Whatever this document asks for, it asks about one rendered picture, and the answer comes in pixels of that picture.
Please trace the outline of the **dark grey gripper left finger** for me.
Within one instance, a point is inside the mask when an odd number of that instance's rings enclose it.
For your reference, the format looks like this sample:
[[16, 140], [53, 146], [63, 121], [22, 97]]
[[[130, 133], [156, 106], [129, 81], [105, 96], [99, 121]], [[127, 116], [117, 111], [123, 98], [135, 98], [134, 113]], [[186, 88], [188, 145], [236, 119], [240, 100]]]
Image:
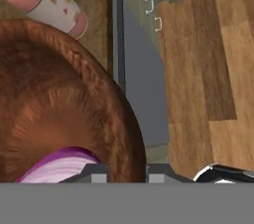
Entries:
[[71, 176], [62, 182], [107, 183], [108, 168], [102, 164], [88, 164], [81, 173]]

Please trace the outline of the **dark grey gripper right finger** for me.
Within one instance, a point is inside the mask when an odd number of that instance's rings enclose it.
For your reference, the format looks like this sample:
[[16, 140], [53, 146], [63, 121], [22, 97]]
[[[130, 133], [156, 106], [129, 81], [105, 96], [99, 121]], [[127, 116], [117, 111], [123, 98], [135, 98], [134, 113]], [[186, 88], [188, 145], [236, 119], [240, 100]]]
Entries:
[[148, 164], [148, 183], [192, 183], [192, 180], [174, 172], [169, 164]]

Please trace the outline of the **black object with white rim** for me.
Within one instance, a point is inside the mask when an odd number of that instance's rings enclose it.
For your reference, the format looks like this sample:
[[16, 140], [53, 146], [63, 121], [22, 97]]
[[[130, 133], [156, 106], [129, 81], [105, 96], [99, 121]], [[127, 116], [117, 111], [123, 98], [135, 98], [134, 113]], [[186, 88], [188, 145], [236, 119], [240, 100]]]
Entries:
[[210, 183], [254, 183], [254, 171], [212, 164], [200, 170], [193, 180]]

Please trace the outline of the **dark grey appliance door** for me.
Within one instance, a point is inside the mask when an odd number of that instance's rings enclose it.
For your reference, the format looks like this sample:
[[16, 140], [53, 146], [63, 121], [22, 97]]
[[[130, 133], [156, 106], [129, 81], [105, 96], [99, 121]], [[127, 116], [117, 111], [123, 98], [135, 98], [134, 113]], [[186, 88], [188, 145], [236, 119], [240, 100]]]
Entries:
[[145, 29], [123, 0], [126, 93], [146, 146], [169, 141], [163, 62]]

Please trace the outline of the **purple onion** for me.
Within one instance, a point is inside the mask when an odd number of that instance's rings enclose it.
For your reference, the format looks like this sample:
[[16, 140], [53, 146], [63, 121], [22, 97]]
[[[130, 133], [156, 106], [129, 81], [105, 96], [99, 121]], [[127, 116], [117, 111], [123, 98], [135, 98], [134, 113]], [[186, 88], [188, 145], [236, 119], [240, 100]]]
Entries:
[[21, 177], [18, 183], [58, 183], [80, 174], [86, 165], [97, 165], [98, 157], [91, 151], [68, 147], [44, 157], [33, 165]]

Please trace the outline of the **white and pink patterned cylinder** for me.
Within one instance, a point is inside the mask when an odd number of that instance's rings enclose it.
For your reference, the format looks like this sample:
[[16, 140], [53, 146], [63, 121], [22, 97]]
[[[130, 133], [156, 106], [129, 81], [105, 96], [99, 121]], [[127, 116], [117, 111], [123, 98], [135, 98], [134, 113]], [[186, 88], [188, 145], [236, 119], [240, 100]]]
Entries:
[[7, 0], [27, 17], [51, 25], [79, 39], [86, 31], [88, 17], [74, 0]]

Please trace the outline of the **brown wooden bowl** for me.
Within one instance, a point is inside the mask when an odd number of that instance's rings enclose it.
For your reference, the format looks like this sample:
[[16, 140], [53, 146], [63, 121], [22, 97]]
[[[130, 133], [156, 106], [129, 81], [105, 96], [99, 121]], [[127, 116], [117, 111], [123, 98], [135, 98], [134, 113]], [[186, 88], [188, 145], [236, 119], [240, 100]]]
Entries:
[[112, 182], [146, 179], [135, 114], [96, 58], [48, 25], [0, 20], [0, 182], [68, 147], [94, 154]]

